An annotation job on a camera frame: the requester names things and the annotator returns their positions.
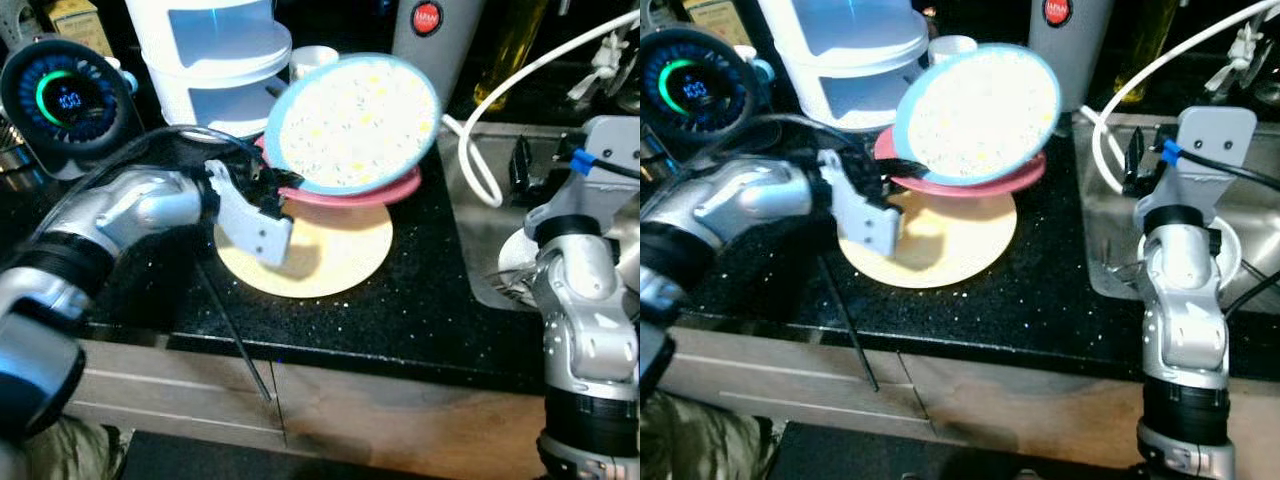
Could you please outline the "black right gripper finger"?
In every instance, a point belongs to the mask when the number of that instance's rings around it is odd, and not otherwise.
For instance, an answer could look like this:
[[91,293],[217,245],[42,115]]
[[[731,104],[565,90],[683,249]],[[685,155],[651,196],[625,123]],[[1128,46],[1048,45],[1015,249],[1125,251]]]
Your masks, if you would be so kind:
[[513,198],[525,198],[535,187],[532,178],[532,148],[525,136],[515,141],[509,157],[509,187]]
[[1146,137],[1142,128],[1132,131],[1130,141],[1124,155],[1124,196],[1144,196],[1144,178],[1140,173],[1140,164],[1146,152]]

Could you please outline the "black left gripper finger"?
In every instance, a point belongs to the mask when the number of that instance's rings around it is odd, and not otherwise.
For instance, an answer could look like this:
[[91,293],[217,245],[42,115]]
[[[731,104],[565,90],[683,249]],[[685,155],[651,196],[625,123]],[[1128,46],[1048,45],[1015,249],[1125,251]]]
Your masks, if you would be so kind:
[[931,170],[919,163],[900,157],[882,157],[879,170],[887,180],[922,180]]
[[296,200],[296,201],[328,201],[328,200],[330,200],[330,197],[325,196],[325,195],[317,195],[315,192],[310,192],[310,191],[302,189],[301,186],[303,184],[303,182],[305,182],[303,177],[301,177],[301,175],[298,175],[298,174],[296,174],[293,172],[279,172],[278,173],[278,193],[279,193],[279,196],[282,196],[283,198],[291,198],[291,200]]

